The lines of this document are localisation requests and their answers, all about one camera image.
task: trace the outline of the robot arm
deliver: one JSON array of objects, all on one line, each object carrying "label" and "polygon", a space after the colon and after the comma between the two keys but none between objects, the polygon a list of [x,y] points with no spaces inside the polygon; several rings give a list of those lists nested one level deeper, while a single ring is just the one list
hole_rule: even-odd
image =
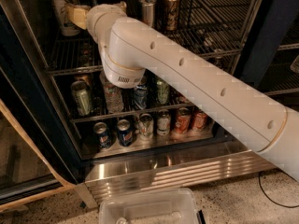
[{"label": "robot arm", "polygon": [[112,83],[132,88],[149,69],[248,148],[299,181],[299,113],[126,17],[117,7],[94,7],[87,27]]}]

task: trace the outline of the power cord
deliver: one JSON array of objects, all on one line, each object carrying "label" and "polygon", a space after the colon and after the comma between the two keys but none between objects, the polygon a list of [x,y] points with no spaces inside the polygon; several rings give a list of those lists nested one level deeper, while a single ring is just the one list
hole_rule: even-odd
[{"label": "power cord", "polygon": [[284,204],[280,204],[280,203],[277,203],[275,202],[274,200],[272,200],[264,191],[263,187],[262,187],[262,183],[261,183],[261,176],[262,176],[262,172],[259,173],[259,185],[260,185],[260,188],[264,194],[264,196],[269,199],[272,203],[276,204],[276,205],[280,205],[282,207],[286,207],[286,208],[297,208],[299,207],[299,205],[284,205]]}]

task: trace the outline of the speckled floor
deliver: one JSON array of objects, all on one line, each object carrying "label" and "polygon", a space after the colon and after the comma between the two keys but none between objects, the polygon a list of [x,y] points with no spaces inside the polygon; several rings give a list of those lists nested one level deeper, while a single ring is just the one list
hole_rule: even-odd
[{"label": "speckled floor", "polygon": [[[263,173],[262,186],[276,202],[299,204],[299,183],[280,171]],[[271,203],[259,187],[258,174],[210,182],[194,187],[198,209],[206,223],[299,223],[299,208]],[[73,191],[64,192],[27,205],[28,211],[0,215],[0,224],[96,224],[98,210],[84,208]]]}]

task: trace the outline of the water bottle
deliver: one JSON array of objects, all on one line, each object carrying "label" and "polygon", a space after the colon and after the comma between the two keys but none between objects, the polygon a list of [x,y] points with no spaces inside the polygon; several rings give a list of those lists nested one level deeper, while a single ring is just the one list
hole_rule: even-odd
[{"label": "water bottle", "polygon": [[100,74],[100,80],[103,86],[108,112],[109,113],[122,112],[123,101],[122,101],[121,88],[113,85],[106,78],[104,71],[102,71]]}]

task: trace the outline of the refrigerator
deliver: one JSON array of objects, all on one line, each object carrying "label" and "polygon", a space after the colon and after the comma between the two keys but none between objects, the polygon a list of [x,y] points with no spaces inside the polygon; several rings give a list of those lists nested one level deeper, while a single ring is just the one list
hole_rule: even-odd
[{"label": "refrigerator", "polygon": [[[89,0],[79,2],[90,5]],[[97,0],[120,2],[127,16],[140,19],[138,0]],[[123,89],[122,112],[109,113],[99,78],[103,66],[98,47],[87,31],[62,35],[52,0],[0,0],[0,5],[0,98],[50,165],[52,183],[76,187],[89,207],[124,193],[189,187],[275,168],[209,117],[200,132],[189,127],[184,134],[176,133],[178,110],[187,108],[192,116],[195,107],[171,87],[169,101],[159,104],[157,78],[150,71],[147,106],[136,108],[134,89]],[[178,27],[156,28],[210,63],[220,63],[225,72],[296,108],[298,75],[290,66],[298,55],[298,8],[297,0],[180,0]],[[78,76],[92,80],[93,110],[87,115],[79,114],[72,96]],[[165,109],[171,117],[170,132],[159,135],[157,115]],[[140,139],[135,127],[136,117],[143,113],[154,121],[153,136],[147,141]],[[120,145],[118,137],[117,123],[122,119],[132,127],[128,147]],[[100,146],[93,131],[99,122],[110,130],[109,148]],[[6,167],[16,157],[10,151]],[[34,193],[43,191],[33,188]],[[11,202],[6,196],[1,199],[3,204]]]}]

